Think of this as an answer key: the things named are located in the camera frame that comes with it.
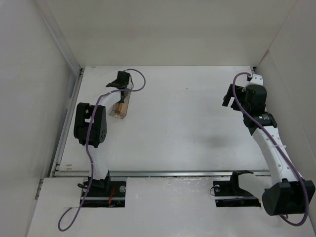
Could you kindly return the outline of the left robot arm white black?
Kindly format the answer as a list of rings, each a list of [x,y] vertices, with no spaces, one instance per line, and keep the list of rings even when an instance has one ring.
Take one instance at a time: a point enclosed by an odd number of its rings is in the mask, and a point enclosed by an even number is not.
[[[125,105],[134,83],[131,74],[119,71],[117,78],[106,85],[110,91],[101,94],[95,104],[80,102],[77,104],[74,123],[74,137],[79,144],[85,146],[89,163],[90,175],[83,184],[79,185],[86,194],[93,197],[107,195],[111,187],[111,178],[108,169],[101,171],[92,157],[90,148],[98,148],[107,136],[107,109],[117,105]]]

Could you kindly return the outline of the clear plastic box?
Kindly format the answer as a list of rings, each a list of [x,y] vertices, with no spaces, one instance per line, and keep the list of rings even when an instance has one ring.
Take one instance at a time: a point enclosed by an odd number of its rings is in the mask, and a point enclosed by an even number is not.
[[[117,119],[124,119],[127,115],[131,92],[124,92],[124,97],[112,106],[110,116]]]

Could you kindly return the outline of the striped dark wood block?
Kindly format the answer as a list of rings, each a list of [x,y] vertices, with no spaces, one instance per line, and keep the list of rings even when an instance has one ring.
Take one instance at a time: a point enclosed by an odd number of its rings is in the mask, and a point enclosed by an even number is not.
[[[115,115],[122,117],[125,114],[125,104],[116,103],[115,105]]]

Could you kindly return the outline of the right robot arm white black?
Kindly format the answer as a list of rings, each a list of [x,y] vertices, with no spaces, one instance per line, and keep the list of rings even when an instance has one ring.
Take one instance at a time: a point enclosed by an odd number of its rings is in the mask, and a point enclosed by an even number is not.
[[[242,112],[243,123],[257,143],[270,171],[271,184],[263,183],[252,171],[234,171],[231,175],[235,193],[245,191],[260,199],[270,216],[302,214],[307,217],[316,191],[311,180],[305,180],[290,160],[280,139],[274,116],[266,110],[267,91],[259,84],[230,84],[222,105]]]

